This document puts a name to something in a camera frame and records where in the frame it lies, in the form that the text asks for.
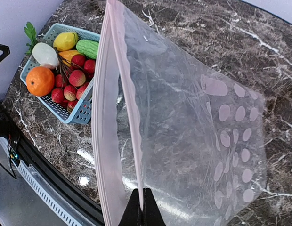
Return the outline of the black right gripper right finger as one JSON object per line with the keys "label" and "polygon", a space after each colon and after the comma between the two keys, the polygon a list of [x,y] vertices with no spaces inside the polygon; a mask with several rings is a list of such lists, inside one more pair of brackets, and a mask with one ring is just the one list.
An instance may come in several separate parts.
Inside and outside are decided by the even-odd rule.
{"label": "black right gripper right finger", "polygon": [[166,226],[150,188],[143,189],[143,226]]}

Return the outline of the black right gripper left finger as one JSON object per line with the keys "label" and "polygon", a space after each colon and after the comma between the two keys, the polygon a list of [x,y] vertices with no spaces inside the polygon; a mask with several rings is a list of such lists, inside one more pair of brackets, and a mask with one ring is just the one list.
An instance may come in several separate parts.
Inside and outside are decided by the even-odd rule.
{"label": "black right gripper left finger", "polygon": [[140,208],[138,189],[134,189],[118,226],[141,226],[141,219],[142,211]]}

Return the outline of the clear zip top bag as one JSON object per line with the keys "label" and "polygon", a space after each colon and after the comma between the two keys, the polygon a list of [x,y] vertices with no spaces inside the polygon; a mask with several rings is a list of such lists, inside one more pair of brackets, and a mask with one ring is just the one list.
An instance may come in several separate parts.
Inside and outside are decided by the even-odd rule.
{"label": "clear zip top bag", "polygon": [[106,3],[92,95],[105,225],[150,188],[168,226],[225,226],[266,185],[264,97],[204,65],[117,0]]}

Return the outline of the red toy lychee bunch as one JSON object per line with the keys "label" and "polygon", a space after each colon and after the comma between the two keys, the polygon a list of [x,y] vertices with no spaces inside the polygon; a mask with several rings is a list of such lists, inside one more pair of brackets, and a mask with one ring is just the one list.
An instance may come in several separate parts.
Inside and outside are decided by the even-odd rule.
{"label": "red toy lychee bunch", "polygon": [[58,52],[58,60],[59,74],[55,75],[51,99],[56,103],[66,101],[67,111],[71,112],[94,77],[96,60],[87,58],[77,50]]}

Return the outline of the orange toy fruit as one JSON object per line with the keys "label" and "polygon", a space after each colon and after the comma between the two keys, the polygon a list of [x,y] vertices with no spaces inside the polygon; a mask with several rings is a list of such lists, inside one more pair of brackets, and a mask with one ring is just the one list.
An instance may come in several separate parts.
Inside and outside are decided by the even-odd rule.
{"label": "orange toy fruit", "polygon": [[54,84],[55,77],[53,72],[43,66],[32,68],[26,77],[27,89],[36,97],[48,95],[52,91]]}

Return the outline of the green toy bitter gourd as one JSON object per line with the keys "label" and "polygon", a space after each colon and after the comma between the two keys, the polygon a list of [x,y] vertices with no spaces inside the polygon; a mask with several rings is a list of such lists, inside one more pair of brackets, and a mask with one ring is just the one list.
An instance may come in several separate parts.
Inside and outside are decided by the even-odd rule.
{"label": "green toy bitter gourd", "polygon": [[79,40],[76,44],[78,52],[90,59],[96,60],[99,43],[92,40]]}

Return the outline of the yellow toy mango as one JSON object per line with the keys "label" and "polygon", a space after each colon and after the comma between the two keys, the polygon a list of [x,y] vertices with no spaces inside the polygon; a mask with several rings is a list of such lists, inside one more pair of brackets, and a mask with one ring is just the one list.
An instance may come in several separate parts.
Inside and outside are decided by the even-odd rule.
{"label": "yellow toy mango", "polygon": [[53,42],[53,48],[58,51],[71,50],[79,41],[79,35],[76,32],[60,33]]}

